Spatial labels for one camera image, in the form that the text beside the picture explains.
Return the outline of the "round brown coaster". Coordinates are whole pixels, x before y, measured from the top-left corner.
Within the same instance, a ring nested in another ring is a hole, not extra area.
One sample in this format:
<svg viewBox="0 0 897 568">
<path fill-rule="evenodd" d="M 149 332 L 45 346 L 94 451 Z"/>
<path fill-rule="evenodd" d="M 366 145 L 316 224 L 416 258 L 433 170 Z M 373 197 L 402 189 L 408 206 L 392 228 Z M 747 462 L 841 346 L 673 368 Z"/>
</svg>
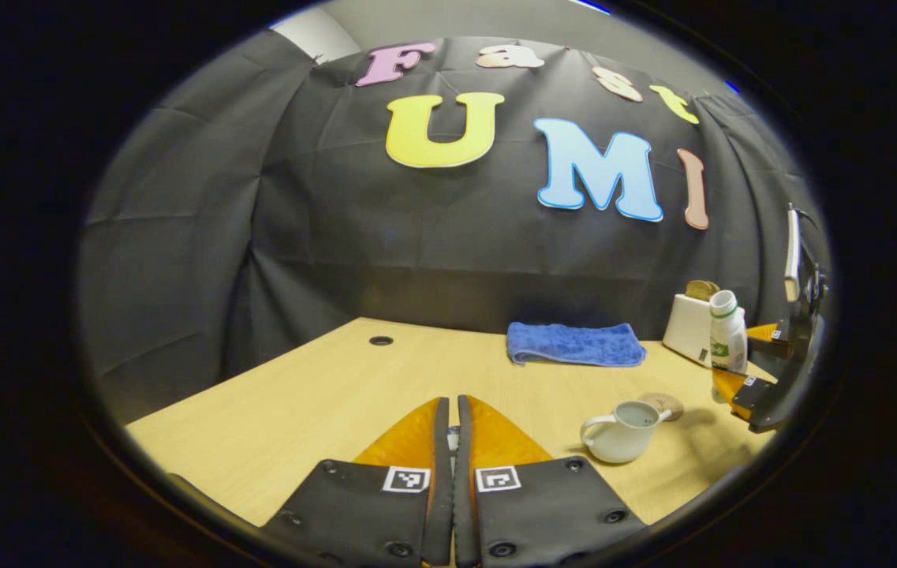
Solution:
<svg viewBox="0 0 897 568">
<path fill-rule="evenodd" d="M 675 396 L 667 393 L 644 393 L 638 400 L 652 406 L 662 417 L 662 420 L 668 423 L 678 420 L 685 413 L 685 404 L 680 402 Z"/>
</svg>

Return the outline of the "white plastic water bottle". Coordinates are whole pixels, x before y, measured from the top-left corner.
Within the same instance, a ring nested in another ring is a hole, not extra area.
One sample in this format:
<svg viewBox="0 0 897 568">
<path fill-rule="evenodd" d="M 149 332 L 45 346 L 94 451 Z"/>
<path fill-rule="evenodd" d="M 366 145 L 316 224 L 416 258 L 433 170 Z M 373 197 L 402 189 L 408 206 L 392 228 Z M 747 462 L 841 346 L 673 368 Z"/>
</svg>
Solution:
<svg viewBox="0 0 897 568">
<path fill-rule="evenodd" d="M 712 370 L 746 376 L 748 344 L 746 310 L 734 292 L 721 290 L 710 298 Z"/>
</svg>

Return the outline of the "white ceramic teacup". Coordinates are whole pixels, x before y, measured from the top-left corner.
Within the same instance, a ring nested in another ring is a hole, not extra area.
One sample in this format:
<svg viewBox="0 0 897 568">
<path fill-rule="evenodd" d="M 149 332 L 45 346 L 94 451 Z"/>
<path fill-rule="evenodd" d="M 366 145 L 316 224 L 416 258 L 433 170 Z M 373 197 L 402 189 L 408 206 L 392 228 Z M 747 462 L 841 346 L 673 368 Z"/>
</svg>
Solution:
<svg viewBox="0 0 897 568">
<path fill-rule="evenodd" d="M 597 460 L 628 463 L 645 453 L 658 424 L 672 414 L 670 409 L 655 409 L 647 402 L 623 402 L 610 413 L 585 420 L 579 439 Z"/>
</svg>

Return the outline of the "white toaster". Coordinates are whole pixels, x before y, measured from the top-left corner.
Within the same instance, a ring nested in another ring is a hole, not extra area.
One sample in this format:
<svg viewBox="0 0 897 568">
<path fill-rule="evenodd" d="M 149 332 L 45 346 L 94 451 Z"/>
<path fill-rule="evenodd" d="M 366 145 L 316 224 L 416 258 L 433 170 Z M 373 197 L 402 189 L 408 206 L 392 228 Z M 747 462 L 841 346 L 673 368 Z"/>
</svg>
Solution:
<svg viewBox="0 0 897 568">
<path fill-rule="evenodd" d="M 710 301 L 701 301 L 683 293 L 676 294 L 662 345 L 693 363 L 711 369 L 711 325 Z"/>
</svg>

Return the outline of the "blue towel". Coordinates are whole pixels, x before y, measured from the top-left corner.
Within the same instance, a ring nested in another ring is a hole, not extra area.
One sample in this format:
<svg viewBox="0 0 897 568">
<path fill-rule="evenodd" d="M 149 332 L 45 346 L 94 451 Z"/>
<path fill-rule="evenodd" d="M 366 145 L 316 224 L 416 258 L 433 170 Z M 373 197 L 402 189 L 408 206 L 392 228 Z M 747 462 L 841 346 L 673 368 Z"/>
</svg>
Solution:
<svg viewBox="0 0 897 568">
<path fill-rule="evenodd" d="M 627 323 L 584 328 L 561 324 L 531 326 L 514 321 L 506 331 L 506 351 L 510 360 L 519 366 L 530 361 L 548 361 L 628 368 L 643 363 L 647 356 L 647 349 Z"/>
</svg>

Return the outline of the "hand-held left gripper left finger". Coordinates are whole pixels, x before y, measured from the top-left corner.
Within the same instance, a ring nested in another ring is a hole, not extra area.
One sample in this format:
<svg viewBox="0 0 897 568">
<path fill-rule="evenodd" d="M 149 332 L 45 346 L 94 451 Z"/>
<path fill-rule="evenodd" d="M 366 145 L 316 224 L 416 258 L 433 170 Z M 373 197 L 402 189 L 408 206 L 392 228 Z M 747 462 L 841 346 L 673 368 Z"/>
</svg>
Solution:
<svg viewBox="0 0 897 568">
<path fill-rule="evenodd" d="M 436 568 L 451 557 L 453 474 L 445 397 L 409 411 L 351 461 L 312 468 L 265 535 L 330 568 Z"/>
</svg>

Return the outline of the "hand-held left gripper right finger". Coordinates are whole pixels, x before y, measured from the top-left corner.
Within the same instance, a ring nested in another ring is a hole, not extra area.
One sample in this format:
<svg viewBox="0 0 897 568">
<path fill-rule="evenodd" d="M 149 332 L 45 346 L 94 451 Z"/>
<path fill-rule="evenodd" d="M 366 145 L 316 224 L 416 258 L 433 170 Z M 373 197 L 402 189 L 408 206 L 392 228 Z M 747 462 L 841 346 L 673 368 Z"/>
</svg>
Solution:
<svg viewBox="0 0 897 568">
<path fill-rule="evenodd" d="M 458 568 L 557 568 L 645 529 L 584 457 L 552 457 L 472 395 L 458 397 L 458 415 Z"/>
</svg>

